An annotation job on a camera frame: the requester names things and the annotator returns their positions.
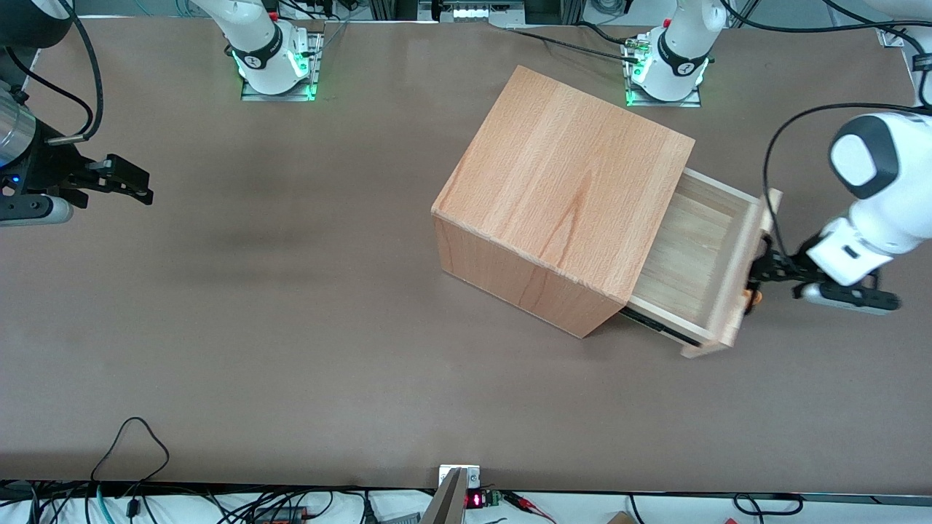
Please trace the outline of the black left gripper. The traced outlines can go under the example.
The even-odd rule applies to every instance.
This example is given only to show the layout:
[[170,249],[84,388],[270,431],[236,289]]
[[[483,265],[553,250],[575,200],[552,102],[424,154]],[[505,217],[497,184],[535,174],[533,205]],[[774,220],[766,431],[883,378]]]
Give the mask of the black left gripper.
[[758,292],[763,282],[822,282],[822,270],[800,247],[793,255],[773,248],[773,241],[765,241],[765,248],[753,262],[749,272],[748,290]]

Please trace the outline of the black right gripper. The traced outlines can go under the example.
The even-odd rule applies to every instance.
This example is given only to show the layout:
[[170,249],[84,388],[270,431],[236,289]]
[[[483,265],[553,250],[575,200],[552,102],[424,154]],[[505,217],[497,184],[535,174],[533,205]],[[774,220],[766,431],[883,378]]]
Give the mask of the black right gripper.
[[9,188],[13,194],[54,196],[80,209],[89,205],[89,191],[117,193],[152,205],[154,192],[149,188],[147,170],[122,156],[108,154],[106,174],[110,181],[104,181],[89,169],[93,160],[82,156],[75,145],[47,145],[47,139],[60,136],[49,125],[38,124],[26,152],[2,168],[2,189]]

